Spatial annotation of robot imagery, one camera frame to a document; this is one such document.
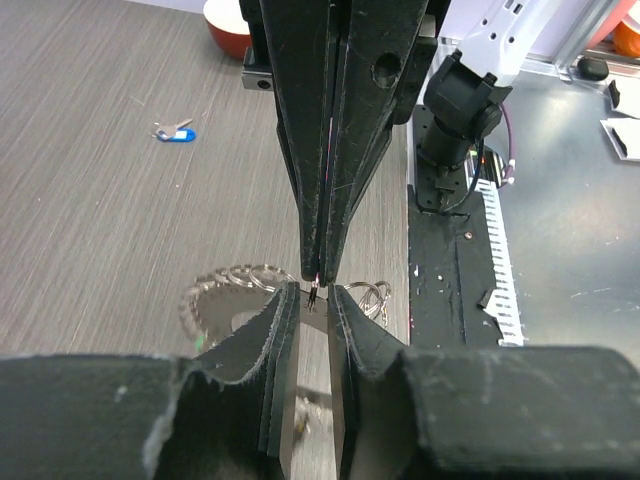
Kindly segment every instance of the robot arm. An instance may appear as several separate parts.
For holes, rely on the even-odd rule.
[[[431,79],[423,154],[453,168],[500,122],[498,105],[562,0],[500,0]],[[415,105],[448,0],[241,0],[253,50],[245,78],[272,75],[278,136],[298,204],[302,277],[335,282],[349,224]]]
[[[429,81],[424,103],[434,115],[422,142],[431,164],[457,168],[473,143],[500,123],[526,55],[562,0],[499,0]]]

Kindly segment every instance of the gray wood-grain table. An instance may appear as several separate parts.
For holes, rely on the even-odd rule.
[[[200,15],[0,0],[0,45],[1,353],[193,355],[177,305],[196,275],[265,262],[299,273],[273,96],[243,90]],[[150,136],[188,117],[193,143]],[[339,280],[389,281],[390,329],[406,341],[405,170],[397,129]],[[328,391],[326,340],[305,329],[303,341],[301,381]],[[322,448],[295,478],[331,477]]]

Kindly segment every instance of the orange bowl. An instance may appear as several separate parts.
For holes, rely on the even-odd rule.
[[[607,35],[613,32],[616,26],[622,21],[627,13],[629,13],[629,10],[631,10],[635,3],[636,0],[618,0],[618,5],[613,9],[600,29],[591,38],[591,41],[587,45],[587,48],[595,47],[602,40],[604,40]]]
[[[208,0],[202,13],[218,47],[238,60],[251,46],[249,25],[242,18],[239,0]]]
[[[640,57],[640,2],[636,2],[614,30],[613,45],[621,55]]]

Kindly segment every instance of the screw hole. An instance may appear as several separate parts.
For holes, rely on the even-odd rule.
[[[380,88],[391,88],[400,75],[400,59],[393,53],[381,55],[373,65],[373,81]]]

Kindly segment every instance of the table surface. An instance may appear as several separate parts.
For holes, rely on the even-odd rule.
[[[199,15],[111,0],[0,11],[1,353],[192,355],[176,308],[196,275],[299,271],[273,98],[243,90]],[[528,74],[516,86],[517,181],[502,198],[525,335],[640,365],[640,168],[606,144],[604,97]],[[151,138],[186,117],[195,142]],[[505,138],[488,144],[505,151]],[[404,139],[396,128],[339,281],[389,281],[390,330],[406,341]],[[303,341],[301,381],[328,390],[326,342],[308,329]]]
[[[112,0],[0,11],[0,353],[191,356],[177,307],[196,275],[299,273],[273,96],[243,89],[200,15]],[[150,136],[189,117],[193,143]],[[338,280],[391,283],[389,327],[407,341],[405,145],[397,129]],[[300,383],[329,392],[326,338],[303,326],[301,341]],[[335,471],[332,433],[317,430],[294,478]]]
[[[501,204],[529,343],[606,346],[640,367],[640,164],[609,143],[601,89],[518,77],[516,182]],[[487,143],[506,153],[504,125]]]

